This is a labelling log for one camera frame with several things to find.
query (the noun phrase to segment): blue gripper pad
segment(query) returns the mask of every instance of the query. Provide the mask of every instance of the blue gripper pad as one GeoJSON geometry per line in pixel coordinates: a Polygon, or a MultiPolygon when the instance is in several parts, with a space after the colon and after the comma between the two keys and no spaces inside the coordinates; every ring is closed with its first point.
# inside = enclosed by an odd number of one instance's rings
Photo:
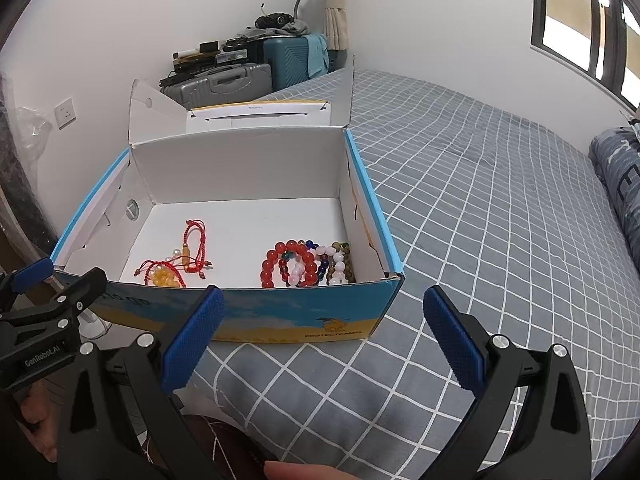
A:
{"type": "Polygon", "coordinates": [[[187,385],[193,370],[222,322],[225,299],[213,288],[164,351],[160,387],[167,395],[187,385]]]}
{"type": "Polygon", "coordinates": [[[478,397],[484,391],[484,358],[438,288],[424,293],[422,309],[460,386],[478,397]]]}
{"type": "Polygon", "coordinates": [[[24,294],[32,286],[43,282],[52,274],[53,262],[48,258],[43,258],[16,272],[11,288],[16,294],[24,294]]]}

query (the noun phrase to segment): blue towel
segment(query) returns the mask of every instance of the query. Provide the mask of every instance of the blue towel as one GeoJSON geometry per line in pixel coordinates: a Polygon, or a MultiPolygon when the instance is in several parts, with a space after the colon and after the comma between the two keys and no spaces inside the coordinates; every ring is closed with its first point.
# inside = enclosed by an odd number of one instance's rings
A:
{"type": "Polygon", "coordinates": [[[324,34],[307,34],[309,43],[309,61],[307,70],[309,79],[329,72],[329,53],[326,50],[326,36],[324,34]]]}

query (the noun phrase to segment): human hand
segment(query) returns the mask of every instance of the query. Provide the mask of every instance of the human hand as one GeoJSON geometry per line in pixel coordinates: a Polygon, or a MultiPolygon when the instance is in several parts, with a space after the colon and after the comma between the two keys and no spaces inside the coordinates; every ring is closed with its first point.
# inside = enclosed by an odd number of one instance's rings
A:
{"type": "Polygon", "coordinates": [[[27,439],[49,462],[58,460],[58,409],[49,400],[49,392],[43,381],[31,385],[27,397],[20,403],[20,412],[29,424],[37,424],[29,431],[20,422],[18,425],[27,439]]]}
{"type": "Polygon", "coordinates": [[[355,476],[327,465],[265,462],[264,474],[269,480],[358,480],[355,476]]]}

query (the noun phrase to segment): beige curtain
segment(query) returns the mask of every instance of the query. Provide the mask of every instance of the beige curtain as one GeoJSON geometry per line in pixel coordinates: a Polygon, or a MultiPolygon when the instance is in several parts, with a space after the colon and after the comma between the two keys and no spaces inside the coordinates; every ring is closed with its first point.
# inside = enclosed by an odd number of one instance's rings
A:
{"type": "Polygon", "coordinates": [[[349,47],[345,6],[346,0],[324,0],[324,33],[329,50],[347,50],[349,47]]]}

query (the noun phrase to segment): camel logo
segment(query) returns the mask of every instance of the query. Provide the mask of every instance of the camel logo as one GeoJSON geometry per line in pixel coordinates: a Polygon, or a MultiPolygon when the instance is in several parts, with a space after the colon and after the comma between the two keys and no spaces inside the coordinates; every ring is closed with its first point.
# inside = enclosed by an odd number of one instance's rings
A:
{"type": "Polygon", "coordinates": [[[39,363],[40,361],[43,361],[44,359],[47,359],[47,358],[51,357],[56,352],[60,352],[60,346],[59,345],[53,345],[47,351],[44,351],[44,352],[41,352],[39,354],[34,355],[31,359],[27,359],[24,362],[24,365],[27,368],[29,366],[33,366],[34,364],[39,363]]]}
{"type": "Polygon", "coordinates": [[[317,321],[322,321],[322,327],[325,332],[340,332],[347,328],[348,323],[337,317],[319,317],[317,321]]]}

